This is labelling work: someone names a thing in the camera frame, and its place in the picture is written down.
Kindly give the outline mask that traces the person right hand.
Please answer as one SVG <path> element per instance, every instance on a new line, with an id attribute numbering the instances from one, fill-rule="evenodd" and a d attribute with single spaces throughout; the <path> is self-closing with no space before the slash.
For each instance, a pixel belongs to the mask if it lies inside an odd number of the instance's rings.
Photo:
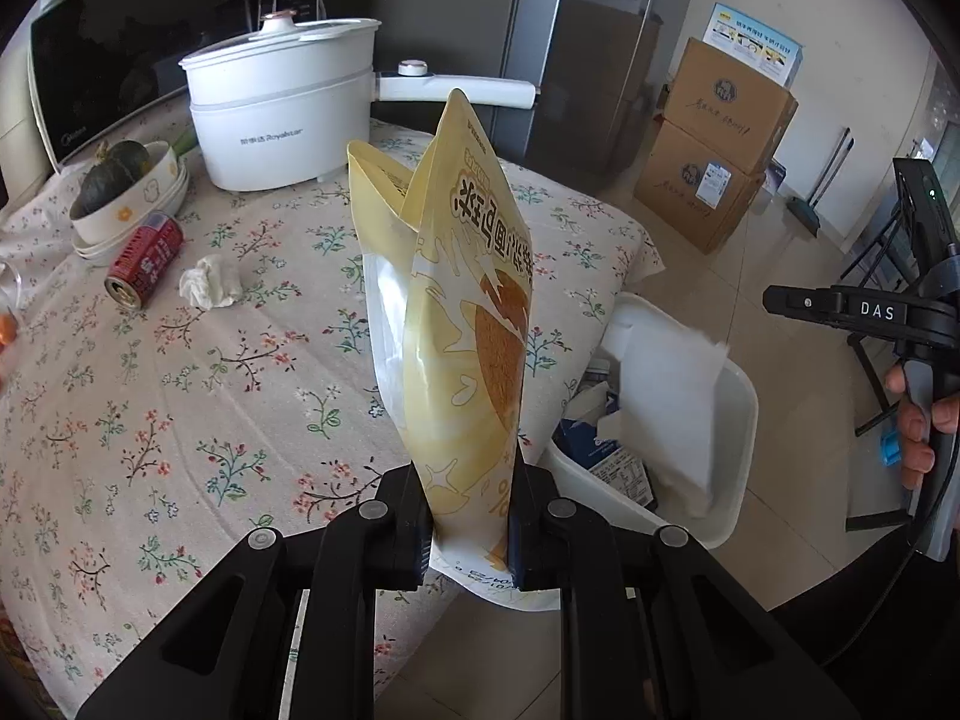
<path id="1" fill-rule="evenodd" d="M 914 491 L 921 488 L 924 476 L 935 465 L 935 452 L 928 442 L 929 426 L 934 426 L 942 434 L 957 433 L 958 397 L 952 395 L 934 403 L 931 416 L 924 415 L 907 395 L 907 379 L 900 364 L 890 367 L 885 374 L 885 388 L 900 397 L 896 429 L 900 436 L 901 483 Z"/>

